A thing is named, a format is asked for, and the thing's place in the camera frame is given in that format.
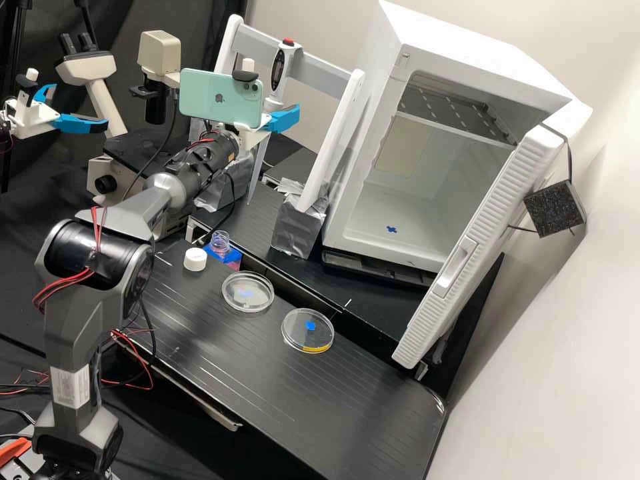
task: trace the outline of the smartphone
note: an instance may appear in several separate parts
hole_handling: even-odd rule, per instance
[[[223,123],[258,128],[263,106],[262,82],[234,80],[230,75],[185,68],[180,72],[180,113]]]

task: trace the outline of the metal rod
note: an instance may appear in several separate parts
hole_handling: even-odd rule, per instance
[[[12,28],[13,44],[11,48],[11,62],[9,64],[9,78],[7,80],[9,94],[15,92],[15,76],[20,59],[20,46],[22,44],[22,33],[24,29],[25,11],[21,8],[20,4],[18,4],[15,10],[15,20]],[[0,193],[6,193],[9,190],[9,176],[11,174],[11,150],[3,154],[2,157],[2,183],[0,184]]]

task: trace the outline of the black cable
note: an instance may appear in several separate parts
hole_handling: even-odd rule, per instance
[[[95,36],[95,30],[93,28],[93,22],[91,21],[91,16],[89,15],[89,8],[88,7],[80,7],[80,10],[82,10],[82,18],[84,18],[84,20],[85,20],[85,25],[87,26],[87,32],[88,32],[89,36],[91,37],[91,40],[92,40],[93,44],[97,47],[98,46],[98,38],[96,38],[96,36]]]
[[[528,232],[531,232],[531,233],[538,233],[536,230],[526,229],[524,227],[516,227],[515,225],[507,225],[507,228],[512,228],[514,230],[528,231]]]
[[[211,237],[213,236],[213,232],[215,232],[216,230],[218,230],[218,228],[220,228],[220,225],[222,225],[224,222],[226,222],[228,220],[228,218],[231,216],[231,214],[233,213],[233,210],[235,208],[235,202],[236,202],[236,198],[235,198],[235,184],[233,183],[233,178],[232,176],[228,173],[228,172],[222,172],[223,175],[226,175],[227,178],[229,179],[229,182],[231,183],[231,196],[233,197],[233,202],[231,203],[231,208],[230,210],[227,212],[227,214],[224,216],[224,218],[222,218],[222,220],[220,220],[218,223],[216,223],[211,230],[209,230],[207,233],[205,233],[204,235],[202,235],[201,237],[197,238],[193,244],[198,243],[198,245],[204,245],[208,242],[210,242]]]
[[[0,440],[20,440],[21,438],[31,440],[31,435],[28,433],[0,433]]]
[[[142,297],[140,297],[140,300],[138,300],[138,302],[140,302],[140,308],[142,309],[142,314],[144,315],[145,320],[147,321],[147,326],[149,327],[149,333],[151,334],[151,360],[149,361],[149,366],[152,366],[157,354],[157,343],[155,340],[155,331],[153,330],[151,319],[149,318],[149,312],[147,312],[147,308],[145,307]],[[122,380],[112,385],[103,385],[102,389],[106,390],[110,388],[121,387],[127,383],[133,383],[146,373],[147,373],[146,370],[142,369],[140,372],[136,373],[130,379]]]
[[[32,385],[30,383],[0,383],[0,389],[23,389],[23,388],[31,388],[31,389],[38,389],[38,390],[44,390],[44,389],[49,389],[50,387],[48,385]]]
[[[571,153],[571,146],[569,145],[569,139],[567,138],[566,135],[558,132],[558,130],[554,128],[551,128],[545,123],[540,123],[540,126],[546,128],[554,135],[557,135],[558,137],[562,138],[562,140],[567,144],[567,168],[569,170],[569,182],[573,183],[573,154]]]
[[[176,113],[176,110],[178,110],[178,100],[177,100],[177,98],[174,98],[174,100],[173,100],[173,114],[171,115],[171,123],[169,124],[169,129],[167,130],[167,135],[165,136],[165,139],[162,140],[162,144],[160,144],[160,146],[158,147],[158,150],[156,150],[153,153],[151,158],[144,164],[144,166],[138,171],[138,173],[135,174],[135,177],[133,178],[133,181],[131,182],[131,184],[128,186],[128,188],[125,190],[124,194],[122,195],[122,198],[120,199],[121,201],[124,200],[127,197],[129,192],[133,188],[135,182],[138,180],[138,178],[140,178],[140,175],[142,175],[142,172],[144,172],[144,170],[146,170],[148,168],[148,166],[150,166],[150,164],[152,164],[152,162],[155,160],[155,158],[158,156],[158,154],[162,151],[162,149],[165,147],[165,145],[169,141],[169,138],[171,136],[171,132],[173,131],[173,125],[175,124],[175,113]]]
[[[9,408],[9,407],[0,407],[0,410],[12,412],[12,413],[17,413],[22,418],[24,418],[24,420],[28,421],[32,425],[35,425],[35,420],[33,419],[33,417],[30,416],[30,414],[28,414],[24,410],[12,409],[12,408]]]

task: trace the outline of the petri dish lid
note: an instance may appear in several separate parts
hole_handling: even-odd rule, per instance
[[[232,273],[222,284],[222,296],[236,310],[255,313],[273,302],[273,285],[258,273]]]
[[[322,313],[312,309],[291,310],[282,320],[285,342],[305,353],[322,353],[333,343],[333,325]]]

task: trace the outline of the open incubator door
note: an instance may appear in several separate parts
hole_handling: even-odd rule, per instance
[[[512,45],[382,1],[357,64],[367,104],[330,171],[323,244],[436,273],[393,358],[412,368],[498,256],[522,200],[588,120]]]

